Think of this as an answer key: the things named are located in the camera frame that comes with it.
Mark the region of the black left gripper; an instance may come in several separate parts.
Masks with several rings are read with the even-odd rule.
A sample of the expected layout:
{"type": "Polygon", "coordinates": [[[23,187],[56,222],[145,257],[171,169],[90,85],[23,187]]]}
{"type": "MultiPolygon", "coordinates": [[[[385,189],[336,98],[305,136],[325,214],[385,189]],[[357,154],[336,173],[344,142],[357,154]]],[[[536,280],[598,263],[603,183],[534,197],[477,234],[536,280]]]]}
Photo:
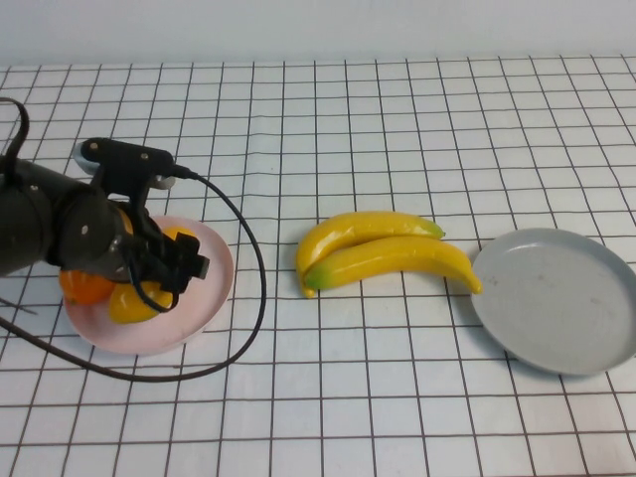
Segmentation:
{"type": "MultiPolygon", "coordinates": [[[[209,259],[200,254],[201,242],[190,232],[165,232],[164,264],[167,271],[162,284],[144,281],[143,292],[156,311],[170,310],[178,303],[178,295],[186,291],[190,281],[205,279],[209,259]]],[[[163,233],[150,218],[136,227],[129,218],[118,218],[115,234],[106,254],[106,278],[113,282],[129,282],[130,266],[138,278],[154,278],[159,270],[163,251],[163,233]]]]}

